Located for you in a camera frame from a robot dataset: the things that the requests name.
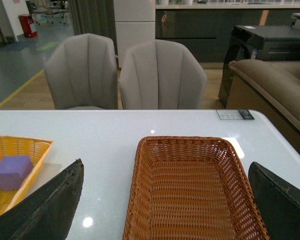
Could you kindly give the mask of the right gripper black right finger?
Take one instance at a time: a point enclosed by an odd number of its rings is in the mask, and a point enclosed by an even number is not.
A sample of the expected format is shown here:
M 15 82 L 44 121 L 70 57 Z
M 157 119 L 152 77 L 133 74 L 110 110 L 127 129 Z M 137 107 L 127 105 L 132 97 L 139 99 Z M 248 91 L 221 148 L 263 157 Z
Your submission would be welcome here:
M 270 238 L 300 240 L 300 189 L 255 161 L 248 179 Z

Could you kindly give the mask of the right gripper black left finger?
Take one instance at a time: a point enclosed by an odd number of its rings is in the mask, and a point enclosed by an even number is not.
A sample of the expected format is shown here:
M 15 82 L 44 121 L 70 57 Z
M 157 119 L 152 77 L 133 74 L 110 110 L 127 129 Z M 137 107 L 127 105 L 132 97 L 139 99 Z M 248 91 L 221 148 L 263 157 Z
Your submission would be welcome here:
M 64 240 L 80 201 L 81 159 L 0 216 L 0 240 Z

